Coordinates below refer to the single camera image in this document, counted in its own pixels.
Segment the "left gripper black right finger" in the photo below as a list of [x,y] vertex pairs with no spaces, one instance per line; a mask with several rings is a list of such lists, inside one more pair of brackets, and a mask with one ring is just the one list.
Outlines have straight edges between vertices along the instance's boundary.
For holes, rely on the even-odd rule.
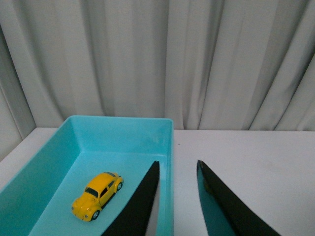
[[201,209],[210,236],[278,236],[206,165],[197,161]]

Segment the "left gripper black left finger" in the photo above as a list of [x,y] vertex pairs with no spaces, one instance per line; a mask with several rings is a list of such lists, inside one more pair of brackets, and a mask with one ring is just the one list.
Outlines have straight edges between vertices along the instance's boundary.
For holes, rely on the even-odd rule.
[[159,183],[159,162],[154,161],[121,213],[103,236],[144,236]]

